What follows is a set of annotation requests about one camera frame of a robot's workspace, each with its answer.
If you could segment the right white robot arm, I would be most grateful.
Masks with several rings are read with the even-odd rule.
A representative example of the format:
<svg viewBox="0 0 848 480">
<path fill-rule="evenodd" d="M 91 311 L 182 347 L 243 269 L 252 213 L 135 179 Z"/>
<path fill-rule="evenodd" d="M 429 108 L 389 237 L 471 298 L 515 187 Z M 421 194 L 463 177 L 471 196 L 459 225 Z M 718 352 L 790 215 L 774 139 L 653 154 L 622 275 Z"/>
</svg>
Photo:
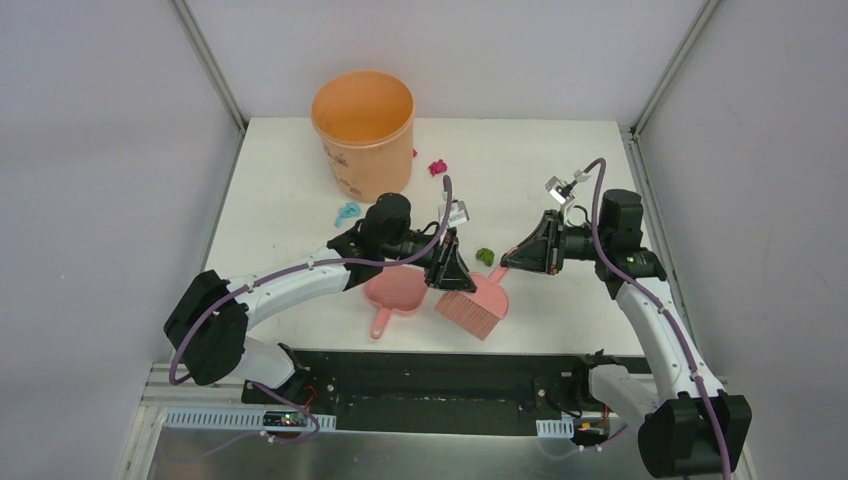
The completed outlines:
<svg viewBox="0 0 848 480">
<path fill-rule="evenodd" d="M 637 435 L 655 478 L 735 471 L 752 421 L 742 395 L 731 395 L 707 367 L 686 331 L 658 257 L 642 244 L 639 194 L 610 189 L 593 200 L 592 218 L 568 226 L 547 210 L 536 229 L 500 264 L 555 275 L 567 260 L 591 261 L 611 300 L 642 347 L 654 386 L 637 381 L 621 360 L 602 351 L 580 358 L 555 403 L 570 414 L 606 406 Z"/>
</svg>

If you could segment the pink hand brush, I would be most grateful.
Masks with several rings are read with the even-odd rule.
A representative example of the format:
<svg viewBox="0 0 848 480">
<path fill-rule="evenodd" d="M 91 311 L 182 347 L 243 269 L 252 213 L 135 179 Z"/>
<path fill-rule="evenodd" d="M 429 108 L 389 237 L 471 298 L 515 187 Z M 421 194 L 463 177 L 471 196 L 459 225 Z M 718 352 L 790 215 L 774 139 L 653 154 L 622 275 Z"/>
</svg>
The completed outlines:
<svg viewBox="0 0 848 480">
<path fill-rule="evenodd" d="M 434 311 L 477 339 L 485 340 L 509 311 L 509 295 L 501 286 L 508 271 L 498 266 L 488 275 L 473 272 L 471 277 L 477 290 L 444 293 Z"/>
</svg>

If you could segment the pink dustpan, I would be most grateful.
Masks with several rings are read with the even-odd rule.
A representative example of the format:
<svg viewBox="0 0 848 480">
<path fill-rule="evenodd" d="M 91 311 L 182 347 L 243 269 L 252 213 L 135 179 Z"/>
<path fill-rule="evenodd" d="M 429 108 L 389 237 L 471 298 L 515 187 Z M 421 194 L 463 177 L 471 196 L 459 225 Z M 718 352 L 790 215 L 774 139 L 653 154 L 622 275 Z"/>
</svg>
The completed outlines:
<svg viewBox="0 0 848 480">
<path fill-rule="evenodd" d="M 364 296 L 377 310 L 370 329 L 374 340 L 382 337 L 393 314 L 409 316 L 417 312 L 427 295 L 425 274 L 407 266 L 384 268 L 364 287 Z"/>
</svg>

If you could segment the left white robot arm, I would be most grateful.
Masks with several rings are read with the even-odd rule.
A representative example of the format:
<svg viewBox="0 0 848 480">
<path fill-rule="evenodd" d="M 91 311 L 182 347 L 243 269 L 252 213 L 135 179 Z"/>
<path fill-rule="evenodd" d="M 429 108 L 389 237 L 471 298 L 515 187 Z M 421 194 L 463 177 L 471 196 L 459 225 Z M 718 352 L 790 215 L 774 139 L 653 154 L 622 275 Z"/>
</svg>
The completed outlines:
<svg viewBox="0 0 848 480">
<path fill-rule="evenodd" d="M 175 349 L 170 382 L 206 386 L 233 375 L 266 386 L 281 404 L 293 404 L 304 394 L 305 378 L 283 347 L 249 337 L 262 321 L 404 265 L 422 269 L 427 289 L 475 292 L 457 234 L 469 220 L 467 208 L 449 193 L 443 197 L 440 220 L 422 230 L 410 227 L 410 201 L 386 193 L 350 229 L 291 266 L 230 279 L 214 270 L 198 274 L 163 327 Z"/>
</svg>

